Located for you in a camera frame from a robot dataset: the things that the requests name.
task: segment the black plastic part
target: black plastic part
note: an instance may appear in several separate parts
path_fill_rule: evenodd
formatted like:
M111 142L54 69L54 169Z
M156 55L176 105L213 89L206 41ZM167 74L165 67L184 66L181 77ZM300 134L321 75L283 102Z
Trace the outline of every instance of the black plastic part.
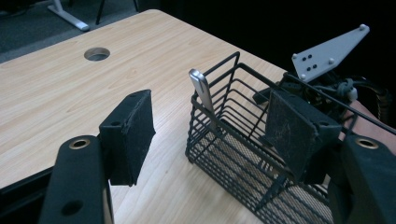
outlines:
M102 148L110 152L113 160L109 168L111 185L136 184L155 134L151 91L126 96L99 129Z
M52 167L0 190L0 223L37 223Z
M97 137L83 135L64 142L53 167L39 223L113 223L104 173Z
M296 180L305 184L323 182L324 151L337 142L340 124L299 96L272 90L265 131Z
M396 220L396 157L382 143L349 135L342 161L356 202L347 223L394 223Z

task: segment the table surface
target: table surface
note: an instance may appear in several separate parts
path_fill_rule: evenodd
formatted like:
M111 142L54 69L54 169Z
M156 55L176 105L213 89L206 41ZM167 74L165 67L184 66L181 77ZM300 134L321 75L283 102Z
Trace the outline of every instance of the table surface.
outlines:
M86 60L95 47L110 56ZM188 73L236 51L241 62L281 79L283 69L154 9L1 63L0 188L51 167L64 141L99 134L126 95L149 89L156 134L137 185L111 186L115 222L260 223L185 156Z

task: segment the gray carpet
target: gray carpet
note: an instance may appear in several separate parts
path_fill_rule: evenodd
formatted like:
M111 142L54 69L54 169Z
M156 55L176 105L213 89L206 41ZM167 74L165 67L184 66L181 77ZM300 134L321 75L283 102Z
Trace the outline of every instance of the gray carpet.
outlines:
M106 0L100 23L96 16L100 0L61 0L64 11L90 26L90 31L137 14L133 0ZM82 35L71 23L47 9L51 1L37 2L27 9L0 16L0 63Z

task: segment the metal bracket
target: metal bracket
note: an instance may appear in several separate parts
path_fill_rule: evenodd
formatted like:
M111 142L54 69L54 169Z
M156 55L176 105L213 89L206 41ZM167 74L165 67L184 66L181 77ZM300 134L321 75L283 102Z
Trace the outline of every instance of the metal bracket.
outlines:
M311 49L293 54L293 61L300 80L309 82L334 69L369 33L370 28L362 24L336 38L328 40Z

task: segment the mounting hole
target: mounting hole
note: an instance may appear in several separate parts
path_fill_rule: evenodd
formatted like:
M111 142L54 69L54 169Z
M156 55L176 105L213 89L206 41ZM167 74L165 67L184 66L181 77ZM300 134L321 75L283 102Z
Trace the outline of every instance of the mounting hole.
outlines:
M365 138L357 138L355 139L356 144L361 147L365 147L368 149L378 149L379 146L377 143L373 142L372 140L365 139Z
M90 144L89 139L81 138L81 139L77 139L77 140L73 141L72 143L70 143L69 147L71 149L81 149L81 148L86 147L89 144Z
M102 61L106 59L108 56L110 56L110 51L104 48L88 49L84 53L84 58L93 62Z
M119 125L120 125L119 121L111 122L111 126L119 126Z
M79 210L81 210L83 205L83 202L80 200L68 202L67 204L64 205L62 208L62 215L68 217L68 216L73 216L76 214Z
M329 122L326 122L326 121L320 121L319 124L320 124L321 126L329 126L329 125L330 125L330 123L329 123Z

